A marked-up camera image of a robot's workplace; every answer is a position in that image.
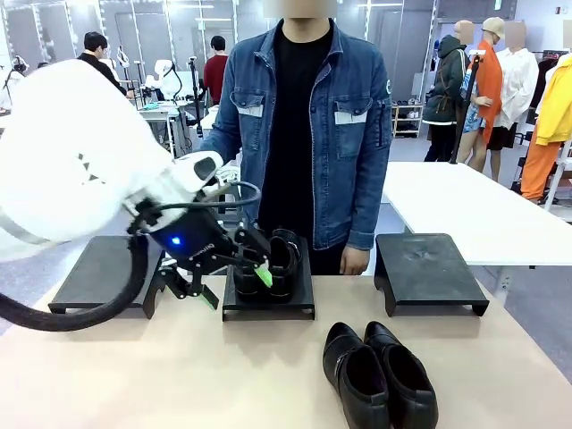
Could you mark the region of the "person's left hand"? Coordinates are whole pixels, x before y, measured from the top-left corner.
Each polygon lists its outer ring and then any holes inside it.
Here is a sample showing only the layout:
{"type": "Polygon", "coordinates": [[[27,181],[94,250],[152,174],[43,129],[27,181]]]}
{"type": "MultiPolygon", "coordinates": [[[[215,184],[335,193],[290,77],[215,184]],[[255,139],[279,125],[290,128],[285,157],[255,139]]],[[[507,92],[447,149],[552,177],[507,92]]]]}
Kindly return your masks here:
{"type": "Polygon", "coordinates": [[[370,251],[346,245],[341,253],[340,274],[361,275],[368,267],[370,251]]]}

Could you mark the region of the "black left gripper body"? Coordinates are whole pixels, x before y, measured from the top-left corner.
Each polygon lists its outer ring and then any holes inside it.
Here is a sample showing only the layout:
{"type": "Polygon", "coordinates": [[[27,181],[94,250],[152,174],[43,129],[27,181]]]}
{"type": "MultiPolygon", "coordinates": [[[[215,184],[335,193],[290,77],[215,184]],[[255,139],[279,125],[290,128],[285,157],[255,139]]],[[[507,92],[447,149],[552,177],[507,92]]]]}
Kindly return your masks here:
{"type": "Polygon", "coordinates": [[[199,203],[158,205],[145,199],[136,205],[130,234],[147,234],[177,266],[194,276],[209,275],[243,261],[238,245],[217,222],[215,211],[199,203]]]}

